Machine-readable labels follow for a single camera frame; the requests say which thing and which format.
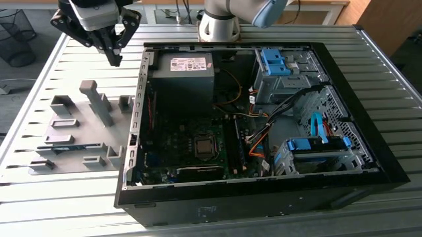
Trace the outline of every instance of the motherboard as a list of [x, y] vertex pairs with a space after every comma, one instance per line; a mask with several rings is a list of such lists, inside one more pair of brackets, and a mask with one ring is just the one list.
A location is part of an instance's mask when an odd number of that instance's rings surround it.
[[147, 184], [168, 184], [256, 177], [256, 162], [247, 162], [247, 117], [169, 119], [157, 116], [153, 136], [144, 145]]

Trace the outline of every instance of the table leg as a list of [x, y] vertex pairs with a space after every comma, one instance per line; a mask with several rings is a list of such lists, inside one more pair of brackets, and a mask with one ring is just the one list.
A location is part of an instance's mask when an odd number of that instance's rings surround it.
[[334, 25], [335, 24], [335, 21], [336, 21], [336, 18], [342, 12], [342, 9], [343, 9], [343, 5], [334, 5], [331, 6], [331, 9], [327, 13], [327, 16], [324, 17], [324, 20], [323, 20], [323, 25]]
[[156, 25], [156, 23], [157, 23], [156, 9], [157, 9], [157, 6], [155, 4], [145, 4], [144, 5], [145, 18], [147, 18], [148, 25]]

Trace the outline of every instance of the black mesh trash can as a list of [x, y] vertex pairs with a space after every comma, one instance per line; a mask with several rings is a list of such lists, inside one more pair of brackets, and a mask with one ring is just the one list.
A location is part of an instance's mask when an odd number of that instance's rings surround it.
[[0, 57], [12, 67], [33, 63], [34, 54], [18, 27], [12, 23], [0, 23]]
[[22, 37], [21, 40], [28, 41], [37, 36], [21, 9], [0, 9], [0, 24], [2, 23], [14, 24], [18, 27], [21, 34], [17, 37]]

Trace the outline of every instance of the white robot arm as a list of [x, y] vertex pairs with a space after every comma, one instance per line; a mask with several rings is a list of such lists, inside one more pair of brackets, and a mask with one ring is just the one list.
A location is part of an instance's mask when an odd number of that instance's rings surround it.
[[205, 12], [199, 25], [199, 37], [207, 42], [236, 41], [239, 18], [265, 28], [277, 20], [285, 5], [293, 0], [205, 0]]

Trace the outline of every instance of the power supply label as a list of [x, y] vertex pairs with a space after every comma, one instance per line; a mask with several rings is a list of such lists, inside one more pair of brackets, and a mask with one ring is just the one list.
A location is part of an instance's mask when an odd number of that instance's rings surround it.
[[171, 59], [169, 70], [175, 71], [205, 71], [205, 58], [173, 58]]

